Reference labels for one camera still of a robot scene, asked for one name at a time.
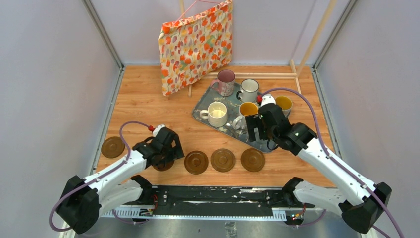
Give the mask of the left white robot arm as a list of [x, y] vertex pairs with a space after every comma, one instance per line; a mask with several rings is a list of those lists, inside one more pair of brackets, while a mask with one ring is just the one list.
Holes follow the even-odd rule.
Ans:
[[139, 172], [183, 158], [179, 135], [165, 125], [148, 128], [152, 136], [128, 149], [126, 155], [85, 178], [71, 177], [50, 217], [58, 214], [76, 234], [88, 231], [100, 216], [127, 202], [156, 203], [152, 185]]

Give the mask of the brown round coaster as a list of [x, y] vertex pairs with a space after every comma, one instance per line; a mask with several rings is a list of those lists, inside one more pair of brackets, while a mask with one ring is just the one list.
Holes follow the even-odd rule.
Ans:
[[210, 161], [215, 170], [223, 173], [232, 170], [236, 163], [234, 154], [225, 148], [215, 150]]
[[106, 158], [116, 158], [125, 150], [125, 145], [119, 136], [106, 139], [101, 146], [101, 153]]
[[254, 148], [246, 149], [241, 155], [241, 165], [250, 172], [258, 172], [265, 166], [264, 154]]
[[185, 169], [193, 174], [198, 175], [203, 173], [209, 165], [209, 160], [207, 155], [202, 151], [191, 151], [188, 153], [184, 159]]
[[172, 168], [173, 164], [174, 160], [160, 160], [158, 162], [153, 162], [152, 167], [159, 172], [164, 172]]

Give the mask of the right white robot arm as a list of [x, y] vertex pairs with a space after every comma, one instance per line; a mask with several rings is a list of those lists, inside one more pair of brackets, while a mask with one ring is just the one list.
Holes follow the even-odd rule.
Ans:
[[387, 211], [392, 193], [385, 182], [367, 179], [322, 142], [321, 137], [303, 123], [291, 124], [275, 103], [261, 106], [254, 115], [245, 117], [249, 139], [255, 140], [254, 130], [261, 139], [268, 139], [279, 148], [291, 152], [318, 169], [336, 190], [315, 186], [294, 177], [284, 186], [283, 200], [289, 207], [309, 203], [333, 212], [353, 230], [366, 234]]

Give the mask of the white floral mug yellow inside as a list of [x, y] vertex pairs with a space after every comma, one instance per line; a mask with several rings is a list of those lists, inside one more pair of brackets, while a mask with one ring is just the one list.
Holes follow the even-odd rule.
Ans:
[[246, 116], [255, 115], [258, 113], [258, 107], [252, 102], [244, 102], [239, 107], [239, 114], [234, 119], [232, 127], [235, 130], [245, 129], [246, 128]]

